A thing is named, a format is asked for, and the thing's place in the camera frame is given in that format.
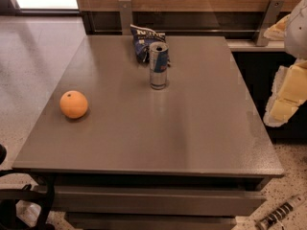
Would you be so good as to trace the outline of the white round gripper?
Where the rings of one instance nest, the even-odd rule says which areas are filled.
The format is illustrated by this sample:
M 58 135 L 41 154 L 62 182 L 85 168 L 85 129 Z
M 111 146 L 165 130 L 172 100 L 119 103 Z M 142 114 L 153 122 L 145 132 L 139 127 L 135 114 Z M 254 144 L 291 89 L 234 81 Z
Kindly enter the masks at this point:
M 307 0 L 301 0 L 290 15 L 267 28 L 264 38 L 283 40 L 285 51 L 295 58 L 307 59 Z M 307 101 L 307 60 L 290 67 L 280 66 L 274 76 L 263 121 L 268 127 L 285 125 Z

